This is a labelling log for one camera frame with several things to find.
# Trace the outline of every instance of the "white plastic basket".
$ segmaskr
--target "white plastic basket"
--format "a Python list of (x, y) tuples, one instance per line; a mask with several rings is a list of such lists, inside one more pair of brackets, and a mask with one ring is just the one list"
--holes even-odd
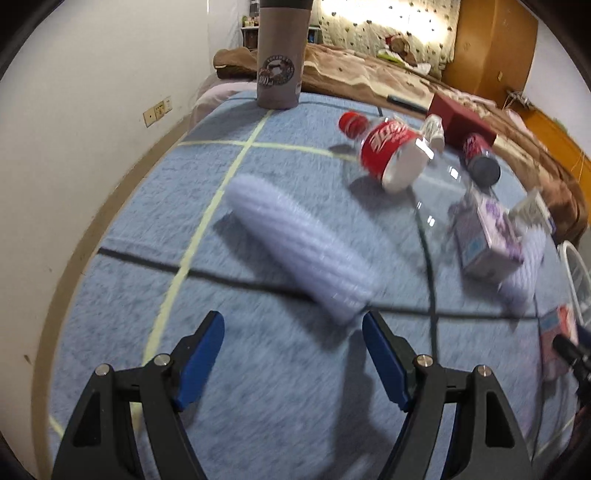
[(583, 259), (572, 243), (566, 241), (558, 246), (558, 254), (570, 284), (570, 296), (573, 300), (577, 322), (588, 327), (591, 322), (591, 277)]

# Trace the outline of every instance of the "round logo on tumbler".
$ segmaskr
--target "round logo on tumbler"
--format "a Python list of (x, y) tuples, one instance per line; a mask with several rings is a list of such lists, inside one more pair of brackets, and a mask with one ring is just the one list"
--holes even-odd
[(258, 72), (257, 82), (262, 87), (284, 85), (294, 76), (293, 62), (283, 55), (273, 55), (266, 59)]

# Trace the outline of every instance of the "red bottle cap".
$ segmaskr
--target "red bottle cap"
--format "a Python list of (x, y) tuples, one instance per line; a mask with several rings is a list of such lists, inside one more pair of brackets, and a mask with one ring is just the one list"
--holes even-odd
[(340, 130), (350, 139), (357, 138), (369, 126), (369, 120), (365, 115), (357, 112), (346, 112), (339, 119)]

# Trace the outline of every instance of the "beige thermos cup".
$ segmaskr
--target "beige thermos cup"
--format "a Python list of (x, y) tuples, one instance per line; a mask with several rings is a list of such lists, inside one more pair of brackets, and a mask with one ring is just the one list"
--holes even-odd
[(261, 0), (256, 102), (263, 108), (297, 106), (313, 0)]

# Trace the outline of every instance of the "small red box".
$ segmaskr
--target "small red box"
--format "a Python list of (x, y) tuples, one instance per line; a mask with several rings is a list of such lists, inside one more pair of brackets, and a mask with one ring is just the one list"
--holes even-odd
[(436, 93), (431, 101), (429, 112), (439, 115), (445, 131), (445, 143), (458, 150), (464, 146), (471, 133), (480, 134), (492, 146), (496, 133), (472, 110), (452, 100), (447, 95)]

